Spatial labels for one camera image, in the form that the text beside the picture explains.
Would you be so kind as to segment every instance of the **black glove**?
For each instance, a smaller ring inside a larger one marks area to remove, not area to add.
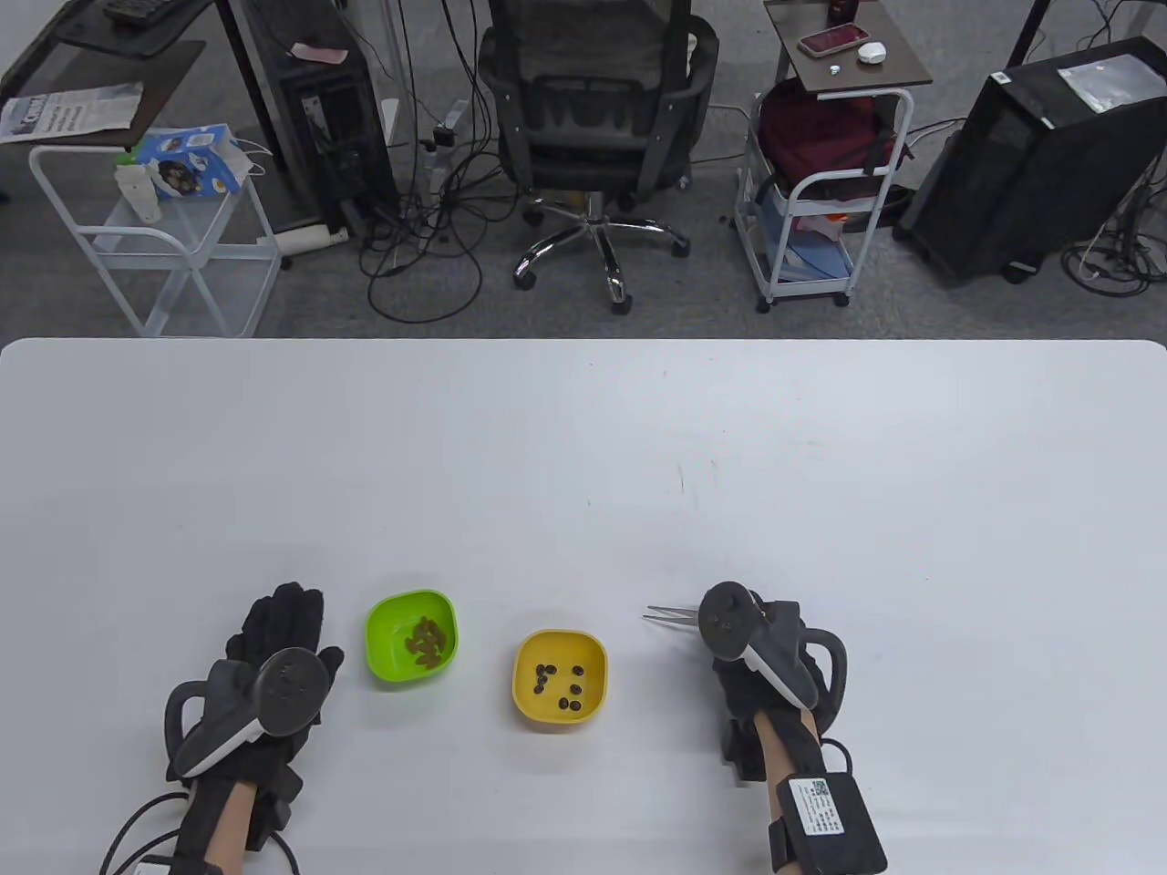
[[[769,616],[775,602],[763,602],[757,593],[753,595],[762,606],[763,612]],[[806,651],[805,644],[799,648],[799,658],[818,688],[818,705],[811,712],[815,723],[817,727],[827,727],[834,722],[837,713],[827,694],[826,680],[815,657]],[[761,746],[754,728],[754,718],[759,712],[766,712],[769,716],[799,771],[822,769],[823,757],[817,738],[802,722],[798,708],[782,698],[766,678],[752,671],[741,659],[733,662],[714,659],[713,672],[718,676],[721,690],[726,694],[726,706],[731,716],[731,726],[722,740],[722,752],[726,760],[738,766],[739,776],[743,780],[764,779],[764,770],[759,775]]]
[[[257,670],[268,657],[285,648],[303,648],[316,653],[320,628],[324,618],[324,596],[319,589],[303,589],[299,583],[285,583],[273,595],[265,595],[251,606],[243,631],[226,643],[226,658],[249,663]],[[328,670],[329,685],[344,662],[340,648],[324,648],[316,653]],[[320,715],[313,726],[320,723]],[[295,735],[275,738],[263,735],[250,744],[229,754],[212,765],[207,775],[245,780],[259,788],[267,786],[277,772],[300,752],[308,741],[305,727]]]

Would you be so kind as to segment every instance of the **white bottle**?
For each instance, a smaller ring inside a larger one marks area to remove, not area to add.
[[[113,170],[113,178],[121,189],[121,196],[138,214],[138,218],[147,225],[153,225],[162,218],[162,209],[158,205],[158,190],[147,167],[118,164]]]

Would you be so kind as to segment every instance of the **chair base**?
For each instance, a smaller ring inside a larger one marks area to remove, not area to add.
[[[589,191],[587,195],[587,209],[585,212],[572,209],[565,203],[550,201],[545,197],[534,197],[530,201],[530,206],[523,214],[531,224],[539,224],[541,215],[551,212],[569,219],[573,224],[558,233],[539,240],[524,253],[515,267],[515,285],[522,289],[534,287],[534,273],[532,267],[536,262],[562,249],[569,243],[587,237],[595,242],[600,257],[603,259],[603,268],[608,280],[608,294],[612,296],[612,309],[617,315],[627,314],[633,306],[631,295],[624,288],[624,275],[620,270],[620,261],[616,260],[616,251],[612,246],[608,236],[609,229],[627,231],[643,231],[656,237],[666,238],[672,243],[672,254],[676,258],[687,258],[690,252],[689,238],[675,231],[669,225],[652,219],[636,218],[609,218],[603,211],[603,194]]]

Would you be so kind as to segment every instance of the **hand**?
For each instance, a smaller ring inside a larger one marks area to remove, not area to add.
[[[299,583],[285,583],[274,594],[251,606],[243,629],[226,643],[226,658],[259,668],[271,656],[285,648],[303,648],[316,653],[324,616],[324,597],[319,589],[305,590]],[[316,653],[328,671],[329,684],[344,662],[340,648],[326,648]],[[320,723],[316,715],[313,724]],[[308,740],[309,727],[285,737],[263,735],[229,754],[208,769],[201,778],[229,778],[264,789],[272,784]]]
[[[762,606],[763,612],[769,616],[776,602],[763,602],[757,593],[753,593],[753,595],[759,604]],[[812,712],[815,722],[818,726],[830,726],[837,715],[834,714],[834,705],[827,695],[826,680],[823,677],[823,672],[818,667],[818,663],[815,662],[815,657],[806,651],[805,644],[799,649],[799,658],[806,671],[810,672],[815,686],[818,688],[818,705]],[[766,678],[748,668],[741,659],[734,662],[714,659],[713,671],[721,682],[722,691],[725,691],[729,715],[736,722],[742,724],[750,723],[761,710],[789,712],[795,716],[799,716],[797,708],[783,699],[782,694]]]

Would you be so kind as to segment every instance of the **floor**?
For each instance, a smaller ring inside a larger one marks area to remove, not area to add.
[[[372,0],[361,0],[371,4]],[[999,69],[1025,18],[1020,0],[885,0],[936,83],[917,90],[918,124],[963,116],[985,76]],[[469,8],[457,4],[455,23],[469,44]],[[693,0],[721,37],[714,86],[718,103],[745,105],[773,76],[776,37],[759,0]],[[404,4],[417,62],[419,97],[439,113],[467,91],[455,66],[441,7],[433,0]],[[1097,27],[1091,0],[1057,0],[1047,20],[1049,38],[1037,56],[1069,51]],[[1149,35],[1167,44],[1167,15]],[[197,125],[253,124],[217,20],[208,15],[195,35],[209,41],[162,121]],[[370,34],[376,41],[376,35]],[[392,86],[377,74],[378,85]],[[694,158],[738,152],[743,119],[711,112]],[[925,140],[903,178],[918,182],[942,136]],[[1023,287],[985,278],[952,285],[880,231],[847,309],[829,300],[784,302],[766,315],[753,310],[754,284],[735,235],[725,224],[734,196],[732,162],[701,164],[689,192],[669,191],[641,209],[692,237],[692,257],[668,249],[616,242],[636,306],[627,317],[607,306],[598,256],[581,249],[539,267],[539,282],[519,292],[510,281],[513,260],[536,232],[517,216],[489,229],[477,250],[483,272],[478,299],[461,315],[432,326],[406,327],[377,316],[365,301],[365,280],[354,246],[298,258],[282,273],[259,326],[265,337],[1105,337],[1167,342],[1167,289],[1132,300],[1107,300],[1072,285],[1056,265]],[[407,167],[401,168],[407,174]],[[82,214],[96,211],[109,183],[92,170],[62,167]],[[128,324],[36,188],[27,150],[0,149],[0,187],[13,202],[0,206],[0,345],[23,336],[123,336]],[[553,226],[548,218],[545,229]],[[471,228],[464,229],[471,233]],[[378,284],[385,308],[422,317],[450,309],[473,292],[468,259],[431,259],[400,278]],[[148,289],[138,284],[146,308]]]

